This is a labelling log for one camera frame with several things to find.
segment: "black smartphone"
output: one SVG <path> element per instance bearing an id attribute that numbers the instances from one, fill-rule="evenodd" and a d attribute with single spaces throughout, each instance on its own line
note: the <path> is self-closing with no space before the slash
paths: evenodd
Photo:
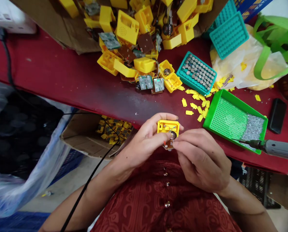
<path id="1" fill-rule="evenodd" d="M 275 98 L 271 109 L 268 127 L 276 134 L 280 134 L 283 127 L 287 104 L 279 98 Z"/>

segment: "white plastic bag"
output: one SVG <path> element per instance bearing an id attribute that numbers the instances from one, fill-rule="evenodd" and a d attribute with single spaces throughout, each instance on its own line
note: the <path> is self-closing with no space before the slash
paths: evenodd
<path id="1" fill-rule="evenodd" d="M 48 99 L 45 100 L 64 113 L 71 113 L 72 111 L 71 106 Z M 71 115 L 64 115 L 61 118 L 57 128 L 51 135 L 50 143 L 46 146 L 37 165 L 26 181 L 12 175 L 0 174 L 0 218 L 14 214 L 22 206 L 42 193 L 52 182 L 71 149 L 59 138 L 70 117 Z"/>
<path id="2" fill-rule="evenodd" d="M 254 66 L 263 50 L 263 46 L 252 36 L 253 28 L 249 25 L 246 25 L 246 28 L 250 32 L 249 39 L 224 60 L 220 59 L 215 48 L 211 50 L 213 69 L 217 72 L 216 82 L 223 77 L 226 79 L 234 77 L 233 82 L 225 82 L 220 89 L 248 87 L 252 90 L 262 90 L 280 79 L 262 81 L 254 76 Z M 262 70 L 262 77 L 265 79 L 271 78 L 287 68 L 288 65 L 282 54 L 280 52 L 272 53 Z"/>

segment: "shirt button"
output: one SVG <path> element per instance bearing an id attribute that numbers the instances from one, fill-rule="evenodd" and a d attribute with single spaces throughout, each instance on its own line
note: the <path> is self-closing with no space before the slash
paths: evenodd
<path id="1" fill-rule="evenodd" d="M 169 202 L 169 201 L 166 202 L 166 203 L 164 204 L 164 206 L 165 206 L 166 208 L 169 208 L 169 207 L 170 207 L 170 202 Z"/>

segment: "red table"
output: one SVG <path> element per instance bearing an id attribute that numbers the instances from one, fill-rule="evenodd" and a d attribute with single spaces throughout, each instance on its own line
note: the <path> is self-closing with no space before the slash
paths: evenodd
<path id="1" fill-rule="evenodd" d="M 162 50 L 158 60 L 167 59 L 175 70 L 178 69 L 187 51 L 211 64 L 210 42 L 194 39 L 187 45 L 173 50 Z M 149 90 L 137 92 L 134 86 L 113 76 L 97 64 L 101 53 L 78 56 L 72 50 L 63 50 L 61 46 L 40 30 L 37 35 L 10 35 L 8 46 L 12 57 L 13 78 L 15 84 L 26 91 L 50 98 L 77 108 L 98 112 L 129 121 L 135 127 L 142 125 L 157 112 L 169 112 L 179 116 L 179 122 L 188 129 L 201 128 L 204 120 L 197 121 L 198 113 L 185 115 L 192 110 L 190 102 L 196 103 L 192 95 L 180 90 L 172 94 L 165 90 L 162 94 L 152 95 Z M 6 57 L 0 42 L 0 81 L 8 83 L 6 76 Z M 250 92 L 247 89 L 232 92 L 239 99 L 259 111 L 269 115 L 274 98 L 282 98 L 277 88 Z M 262 102 L 256 101 L 259 94 Z M 188 107 L 182 106 L 182 98 Z M 225 153 L 235 159 L 253 166 L 288 173 L 288 160 L 262 153 L 244 150 L 231 142 L 213 134 Z M 288 142 L 288 108 L 280 135 L 266 132 L 266 139 Z"/>

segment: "yellow plastic housing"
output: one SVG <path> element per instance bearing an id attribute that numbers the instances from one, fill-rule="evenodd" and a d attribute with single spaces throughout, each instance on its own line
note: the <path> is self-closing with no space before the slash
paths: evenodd
<path id="1" fill-rule="evenodd" d="M 125 77 L 134 78 L 137 74 L 135 69 L 128 68 L 124 65 L 124 62 L 120 61 L 119 59 L 115 59 L 114 69 L 123 74 Z"/>
<path id="2" fill-rule="evenodd" d="M 69 13 L 71 18 L 75 18 L 79 15 L 79 11 L 73 0 L 59 0 L 59 2 L 64 7 L 64 9 Z"/>
<path id="3" fill-rule="evenodd" d="M 177 15 L 182 23 L 187 21 L 191 13 L 195 10 L 196 6 L 197 6 L 196 0 L 185 0 L 182 3 L 181 7 L 177 11 Z"/>
<path id="4" fill-rule="evenodd" d="M 134 15 L 134 18 L 139 22 L 140 32 L 142 34 L 151 32 L 151 23 L 153 22 L 154 17 L 150 6 L 143 6 L 143 8 Z"/>
<path id="5" fill-rule="evenodd" d="M 191 27 L 194 27 L 199 22 L 199 13 L 192 13 L 191 15 Z"/>
<path id="6" fill-rule="evenodd" d="M 179 122 L 170 120 L 160 120 L 158 121 L 157 134 L 158 133 L 168 133 L 173 131 L 179 136 Z"/>
<path id="7" fill-rule="evenodd" d="M 114 69 L 115 59 L 121 60 L 118 56 L 110 51 L 105 51 L 98 59 L 98 64 L 106 71 L 110 72 L 114 76 L 118 74 L 118 71 Z"/>
<path id="8" fill-rule="evenodd" d="M 143 6 L 149 6 L 150 0 L 130 0 L 129 4 L 132 7 L 132 10 L 138 12 Z"/>
<path id="9" fill-rule="evenodd" d="M 127 0 L 111 0 L 112 7 L 128 9 Z"/>
<path id="10" fill-rule="evenodd" d="M 164 73 L 165 69 L 169 69 L 171 71 L 170 74 L 174 73 L 175 70 L 173 69 L 172 65 L 168 62 L 168 60 L 165 60 L 159 64 L 159 72 L 160 72 L 160 77 L 164 78 L 166 77 L 167 74 Z"/>
<path id="11" fill-rule="evenodd" d="M 142 73 L 149 73 L 156 69 L 156 61 L 142 57 L 134 60 L 134 67 Z"/>
<path id="12" fill-rule="evenodd" d="M 101 37 L 99 37 L 99 45 L 102 49 L 102 53 L 104 53 L 105 51 L 108 51 L 108 49 L 107 49 L 105 43 L 103 42 L 103 40 L 101 39 Z"/>
<path id="13" fill-rule="evenodd" d="M 178 45 L 182 44 L 182 35 L 178 34 L 177 36 L 170 38 L 168 40 L 164 40 L 163 42 L 164 49 L 173 49 Z"/>
<path id="14" fill-rule="evenodd" d="M 89 16 L 86 12 L 84 12 L 85 14 L 85 17 L 84 18 L 84 21 L 87 25 L 87 27 L 89 28 L 101 28 L 101 25 L 100 25 L 100 16 L 98 15 L 94 15 L 94 16 Z"/>
<path id="15" fill-rule="evenodd" d="M 163 32 L 161 33 L 162 40 L 170 39 L 171 35 L 165 35 Z"/>
<path id="16" fill-rule="evenodd" d="M 198 4 L 195 8 L 196 13 L 207 13 L 211 11 L 213 8 L 213 0 L 205 0 L 205 2 L 201 5 L 201 0 L 198 0 Z"/>
<path id="17" fill-rule="evenodd" d="M 90 5 L 90 4 L 92 4 L 93 2 L 95 2 L 95 0 L 83 0 L 83 2 L 84 2 L 86 5 Z"/>
<path id="18" fill-rule="evenodd" d="M 178 28 L 179 28 L 179 26 L 176 26 L 176 27 L 173 28 L 173 35 L 174 36 L 179 35 Z"/>
<path id="19" fill-rule="evenodd" d="M 136 45 L 139 23 L 123 11 L 118 11 L 117 36 Z"/>
<path id="20" fill-rule="evenodd" d="M 110 22 L 116 21 L 113 10 L 109 6 L 101 6 L 100 25 L 105 33 L 113 32 Z"/>
<path id="21" fill-rule="evenodd" d="M 182 84 L 182 81 L 174 72 L 168 75 L 164 80 L 164 85 L 170 93 L 172 93 Z"/>
<path id="22" fill-rule="evenodd" d="M 178 27 L 178 33 L 182 34 L 182 45 L 188 43 L 190 40 L 194 38 L 194 30 L 192 27 L 192 19 L 187 22 L 181 24 Z"/>
<path id="23" fill-rule="evenodd" d="M 135 81 L 136 82 L 138 82 L 138 78 L 140 77 L 140 76 L 144 76 L 144 75 L 151 75 L 151 74 L 148 74 L 148 73 L 143 73 L 143 72 L 140 72 L 140 71 L 138 71 L 137 73 L 136 73 L 136 75 L 135 75 Z"/>
<path id="24" fill-rule="evenodd" d="M 117 37 L 117 40 L 118 40 L 118 42 L 119 42 L 121 45 L 126 45 L 126 46 L 127 46 L 128 48 L 130 48 L 131 50 L 134 49 L 133 45 L 132 45 L 130 42 L 125 41 L 124 39 L 119 38 L 119 37 Z"/>
<path id="25" fill-rule="evenodd" d="M 169 6 L 173 0 L 161 0 L 166 6 Z"/>
<path id="26" fill-rule="evenodd" d="M 145 54 L 145 57 L 149 59 L 155 58 L 156 60 L 158 60 L 158 56 L 159 56 L 159 53 L 155 49 L 151 50 L 150 54 Z"/>
<path id="27" fill-rule="evenodd" d="M 158 17 L 158 25 L 160 25 L 161 28 L 163 28 L 163 25 L 164 25 L 164 23 L 163 23 L 164 16 L 165 16 L 165 11 L 162 14 L 160 13 L 160 15 Z"/>

